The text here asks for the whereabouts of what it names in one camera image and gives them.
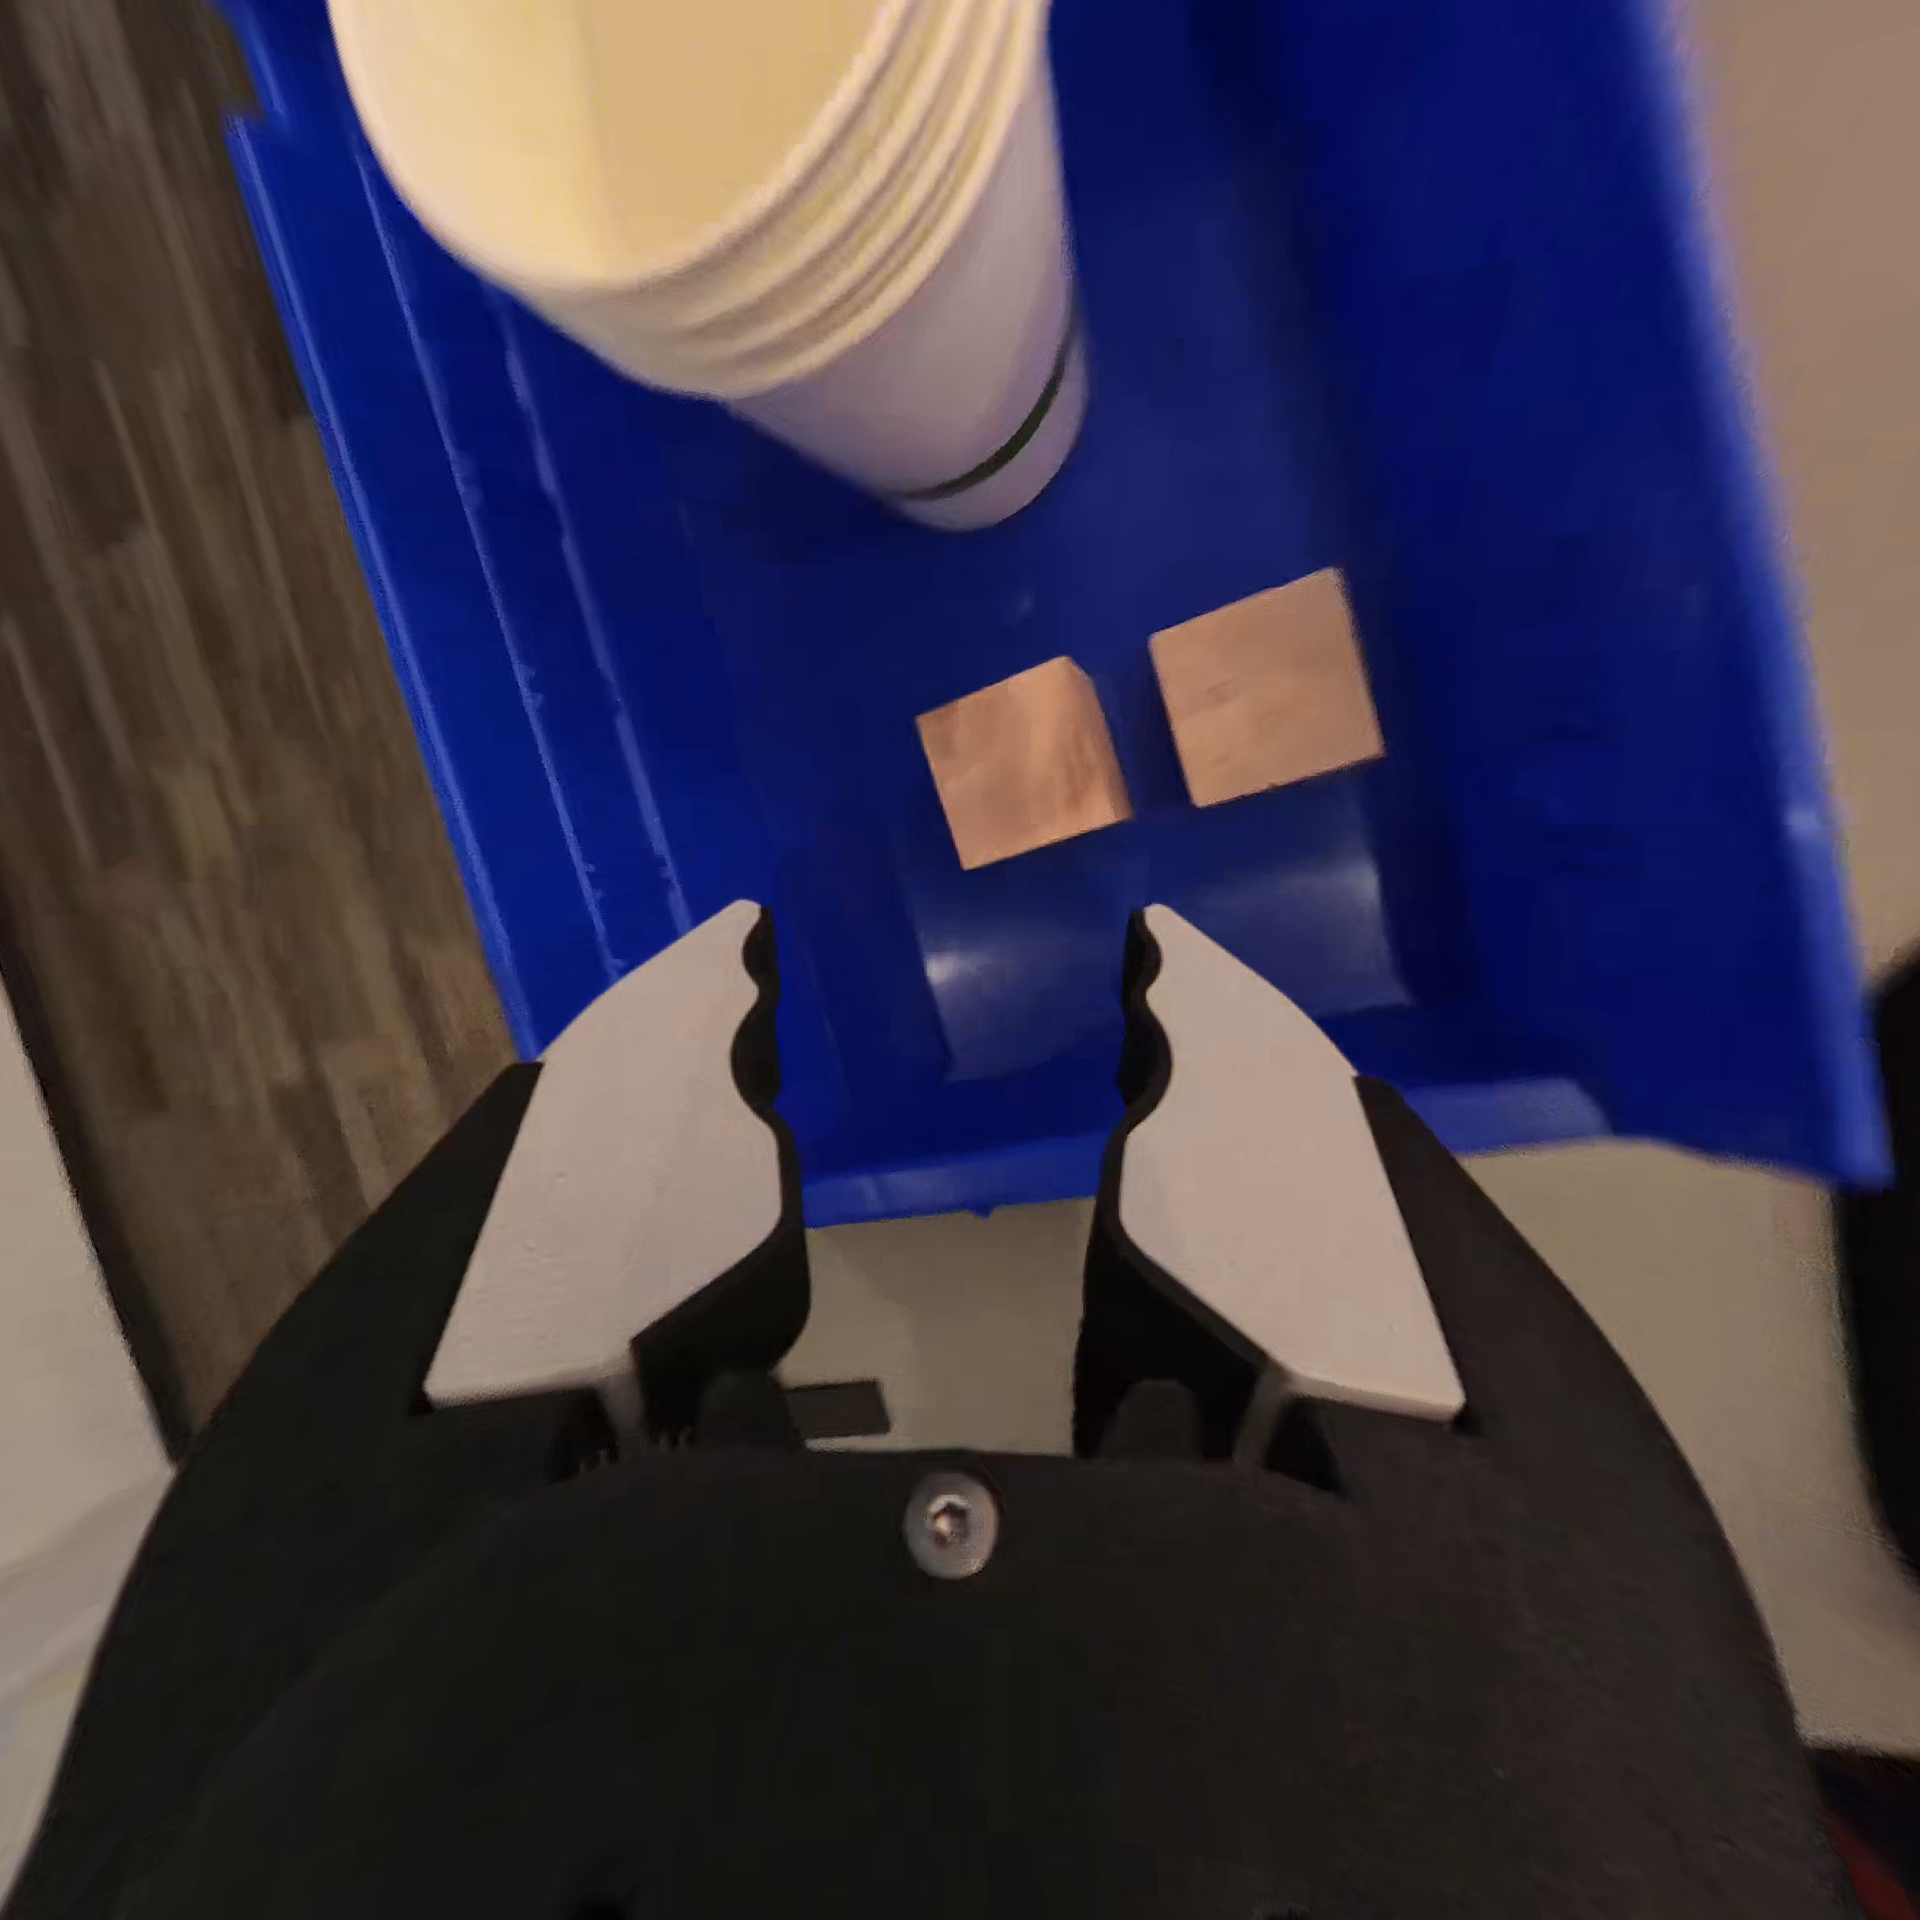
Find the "wooden cube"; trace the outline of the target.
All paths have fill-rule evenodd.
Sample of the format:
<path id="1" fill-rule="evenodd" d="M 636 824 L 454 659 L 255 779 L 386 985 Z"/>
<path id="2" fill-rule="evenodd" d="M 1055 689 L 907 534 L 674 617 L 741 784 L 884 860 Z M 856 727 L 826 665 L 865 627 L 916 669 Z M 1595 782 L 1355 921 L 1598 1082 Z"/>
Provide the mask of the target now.
<path id="1" fill-rule="evenodd" d="M 916 731 L 966 872 L 1136 813 L 1092 675 L 1068 655 L 923 711 Z"/>
<path id="2" fill-rule="evenodd" d="M 1232 804 L 1384 756 L 1353 607 L 1336 568 L 1147 637 L 1188 802 Z"/>

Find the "black wrist rest pad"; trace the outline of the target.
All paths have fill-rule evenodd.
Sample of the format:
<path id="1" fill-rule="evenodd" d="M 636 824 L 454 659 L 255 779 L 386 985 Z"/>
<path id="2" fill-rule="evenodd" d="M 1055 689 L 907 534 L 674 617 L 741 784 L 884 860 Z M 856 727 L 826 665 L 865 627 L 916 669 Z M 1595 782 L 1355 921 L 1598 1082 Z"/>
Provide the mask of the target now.
<path id="1" fill-rule="evenodd" d="M 1856 1437 L 1883 1531 L 1917 1573 L 1917 949 L 1873 1000 L 1887 1176 L 1834 1203 Z"/>

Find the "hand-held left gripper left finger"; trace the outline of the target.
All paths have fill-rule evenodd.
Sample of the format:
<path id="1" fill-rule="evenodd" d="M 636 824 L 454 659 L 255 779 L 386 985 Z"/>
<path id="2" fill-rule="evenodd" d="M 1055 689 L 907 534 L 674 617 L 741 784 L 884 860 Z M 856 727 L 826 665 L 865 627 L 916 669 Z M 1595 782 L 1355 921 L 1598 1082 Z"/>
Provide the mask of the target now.
<path id="1" fill-rule="evenodd" d="M 768 1374 L 809 1287 L 796 1144 L 775 1111 L 777 947 L 734 899 L 541 1047 L 423 1377 L 436 1405 L 601 1388 L 648 1419 Z"/>

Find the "blue plastic bin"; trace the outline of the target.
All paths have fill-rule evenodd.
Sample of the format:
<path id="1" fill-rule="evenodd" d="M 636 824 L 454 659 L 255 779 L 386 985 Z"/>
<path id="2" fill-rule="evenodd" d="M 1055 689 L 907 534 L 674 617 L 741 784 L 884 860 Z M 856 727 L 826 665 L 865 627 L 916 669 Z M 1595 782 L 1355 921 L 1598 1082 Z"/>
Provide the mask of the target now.
<path id="1" fill-rule="evenodd" d="M 811 1225 L 1090 1194 L 1165 903 L 1457 1154 L 1880 1183 L 1811 675 L 1653 4 L 1055 4 L 1087 339 L 911 526 L 454 262 L 324 4 L 226 4 L 251 230 L 512 1040 L 774 913 Z M 1151 633 L 1342 572 L 1384 754 L 1210 808 Z M 916 717 L 1092 679 L 1132 817 L 966 872 Z"/>

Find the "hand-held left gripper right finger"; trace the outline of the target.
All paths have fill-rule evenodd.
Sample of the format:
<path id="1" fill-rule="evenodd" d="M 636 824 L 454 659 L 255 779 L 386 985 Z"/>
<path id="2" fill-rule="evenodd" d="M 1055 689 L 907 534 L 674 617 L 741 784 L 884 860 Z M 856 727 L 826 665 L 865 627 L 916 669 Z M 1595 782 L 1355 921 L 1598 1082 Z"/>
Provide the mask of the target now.
<path id="1" fill-rule="evenodd" d="M 1175 1379 L 1205 1428 L 1246 1425 L 1268 1383 L 1450 1425 L 1465 1388 L 1336 1042 L 1165 903 L 1127 924 L 1120 1010 L 1076 1422 Z"/>

